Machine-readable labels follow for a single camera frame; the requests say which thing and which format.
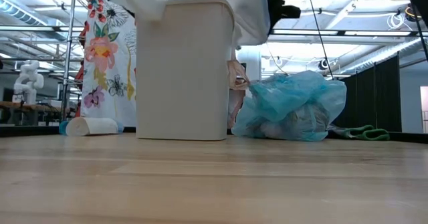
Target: teal plastic bag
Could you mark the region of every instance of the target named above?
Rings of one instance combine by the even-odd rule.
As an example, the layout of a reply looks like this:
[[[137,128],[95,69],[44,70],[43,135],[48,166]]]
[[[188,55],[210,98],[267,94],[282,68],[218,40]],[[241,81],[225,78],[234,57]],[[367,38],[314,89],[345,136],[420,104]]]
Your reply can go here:
[[[252,138],[320,141],[343,111],[346,86],[316,72],[274,75],[249,86],[232,133]]]

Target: fluorescent light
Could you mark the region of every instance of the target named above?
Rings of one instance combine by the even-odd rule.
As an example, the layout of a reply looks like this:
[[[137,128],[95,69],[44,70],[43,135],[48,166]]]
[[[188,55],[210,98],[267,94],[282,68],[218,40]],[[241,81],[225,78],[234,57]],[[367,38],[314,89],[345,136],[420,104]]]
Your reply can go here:
[[[60,27],[61,31],[68,31],[69,27]],[[81,32],[85,27],[73,27],[73,31]]]
[[[337,35],[338,31],[321,30],[322,35]],[[274,34],[288,35],[318,35],[318,30],[292,30],[292,29],[274,29]]]
[[[73,32],[82,32],[85,27],[73,27]],[[59,26],[0,26],[0,31],[68,31],[69,27]]]
[[[36,11],[53,11],[53,10],[61,10],[61,7],[36,7],[34,10]]]
[[[63,70],[54,70],[54,73],[64,73]],[[68,73],[69,74],[77,74],[79,71],[78,70],[69,70]]]
[[[49,70],[52,70],[52,69],[56,68],[55,66],[53,66],[53,65],[51,65],[51,64],[49,64],[47,62],[39,62],[39,66],[41,68],[45,68],[45,69],[49,69]]]
[[[347,77],[351,77],[350,74],[333,74],[334,77],[339,77],[339,78],[347,78]]]
[[[407,36],[409,31],[346,31],[345,35],[358,36]]]
[[[4,53],[0,53],[0,56],[3,57],[3,58],[11,58],[11,56],[9,56],[7,54],[4,54]]]

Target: paper roll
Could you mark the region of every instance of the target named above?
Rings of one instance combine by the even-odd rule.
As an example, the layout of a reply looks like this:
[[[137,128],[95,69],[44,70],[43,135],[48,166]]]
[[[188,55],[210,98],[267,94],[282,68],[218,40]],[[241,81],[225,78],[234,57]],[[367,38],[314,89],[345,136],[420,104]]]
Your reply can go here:
[[[123,126],[111,118],[83,118],[71,120],[66,128],[68,136],[88,136],[96,134],[119,134]]]

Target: wire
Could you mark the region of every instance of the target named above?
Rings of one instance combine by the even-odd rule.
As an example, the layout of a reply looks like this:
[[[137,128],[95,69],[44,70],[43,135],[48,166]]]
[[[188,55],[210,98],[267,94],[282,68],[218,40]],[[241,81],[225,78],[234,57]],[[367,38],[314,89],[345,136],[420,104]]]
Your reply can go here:
[[[407,15],[410,15],[411,17],[415,17],[415,14],[409,13],[409,9],[410,9],[410,7],[407,7],[406,10],[405,10],[405,12],[407,13]]]
[[[326,57],[326,63],[327,63],[327,66],[328,66],[328,70],[330,71],[330,75],[332,76],[332,79],[334,80],[332,68],[330,67],[330,63],[328,63],[328,57],[327,57],[327,53],[326,53],[326,48],[324,47],[324,42],[322,41],[320,26],[318,25],[318,20],[316,19],[316,14],[315,14],[315,9],[314,9],[314,3],[312,2],[312,0],[310,0],[310,5],[312,7],[312,12],[314,12],[314,19],[315,19],[316,29],[318,30],[318,35],[320,36],[322,50],[324,51],[324,57]]]
[[[267,50],[269,50],[269,53],[270,53],[270,55],[271,55],[271,57],[272,57],[272,59],[273,59],[273,61],[274,61],[275,65],[276,65],[276,67],[278,67],[278,69],[280,69],[283,73],[287,74],[287,72],[283,71],[283,70],[281,69],[281,67],[278,65],[278,63],[276,62],[276,60],[275,60],[275,58],[274,58],[274,55],[273,55],[273,54],[272,54],[272,52],[270,51],[269,44],[268,44],[267,42],[266,42],[266,47],[267,47]]]
[[[401,14],[400,15],[397,15],[397,14],[390,15],[387,19],[387,24],[389,27],[388,30],[398,29],[402,25],[404,25],[404,26],[408,27],[410,29],[410,31],[413,31],[413,29],[409,25],[407,25],[407,23],[405,23],[405,20],[406,19]]]

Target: pink flower print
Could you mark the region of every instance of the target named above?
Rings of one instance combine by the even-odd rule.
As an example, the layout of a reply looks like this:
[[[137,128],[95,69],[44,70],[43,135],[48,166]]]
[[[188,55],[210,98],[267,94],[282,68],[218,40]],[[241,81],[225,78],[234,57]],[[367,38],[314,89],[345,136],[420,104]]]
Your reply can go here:
[[[94,107],[99,108],[101,102],[103,102],[103,101],[104,101],[104,93],[102,92],[101,86],[98,86],[95,90],[90,92],[84,98],[85,106],[87,108],[91,108],[92,105],[94,105]]]
[[[107,67],[113,68],[115,64],[114,54],[117,51],[118,45],[110,43],[108,36],[95,37],[91,39],[90,45],[85,48],[85,59],[94,62],[98,70],[104,73]]]
[[[89,17],[93,18],[98,13],[98,20],[105,23],[106,17],[104,13],[104,0],[88,0],[88,9],[90,10]]]

